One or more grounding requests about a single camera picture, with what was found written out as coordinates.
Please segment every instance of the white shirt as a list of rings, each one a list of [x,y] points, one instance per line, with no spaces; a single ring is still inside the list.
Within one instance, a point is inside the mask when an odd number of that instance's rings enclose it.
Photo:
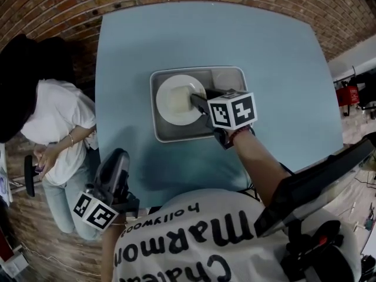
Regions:
[[[280,265],[288,237],[282,231],[256,236],[263,209],[249,196],[220,189],[177,196],[127,225],[116,243],[112,281],[288,281]],[[311,228],[326,220],[315,221]]]
[[[47,146],[61,141],[76,126],[89,129],[95,124],[95,105],[91,99],[71,83],[48,79],[39,81],[34,114],[21,133],[29,140]],[[64,184],[79,169],[85,157],[85,145],[80,141],[60,152],[46,178],[52,184]]]

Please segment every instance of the light blue jeans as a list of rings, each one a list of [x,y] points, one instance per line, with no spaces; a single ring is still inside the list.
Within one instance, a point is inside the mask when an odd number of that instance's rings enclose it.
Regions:
[[[44,178],[42,185],[45,189],[52,217],[59,229],[68,234],[76,229],[81,238],[94,240],[97,239],[99,231],[84,223],[72,211],[80,191],[84,191],[85,184],[89,182],[92,182],[92,178],[89,169],[89,158],[86,157],[81,167],[65,184],[55,186]]]

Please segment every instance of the hair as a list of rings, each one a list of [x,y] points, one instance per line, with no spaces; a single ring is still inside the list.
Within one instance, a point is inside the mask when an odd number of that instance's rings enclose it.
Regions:
[[[25,35],[17,35],[0,53],[0,143],[11,140],[35,110],[36,46]]]

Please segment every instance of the hand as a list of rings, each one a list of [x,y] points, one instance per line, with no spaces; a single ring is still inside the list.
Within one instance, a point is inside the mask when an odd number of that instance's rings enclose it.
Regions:
[[[56,145],[49,145],[46,148],[38,164],[38,167],[44,167],[42,173],[40,174],[41,180],[44,178],[47,172],[54,167],[59,154],[60,150]]]
[[[38,162],[41,160],[41,157],[43,156],[43,153],[47,149],[47,146],[41,145],[41,144],[36,144],[34,147],[33,154],[36,156]]]

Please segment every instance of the white plate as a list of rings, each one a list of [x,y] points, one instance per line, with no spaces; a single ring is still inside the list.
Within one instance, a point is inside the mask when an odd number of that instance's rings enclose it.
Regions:
[[[206,97],[204,86],[189,75],[174,75],[166,79],[158,89],[156,104],[158,112],[162,118],[173,125],[189,125],[201,117],[201,113],[196,108],[184,113],[173,113],[168,106],[168,97],[172,89],[188,86],[191,94],[196,93]]]

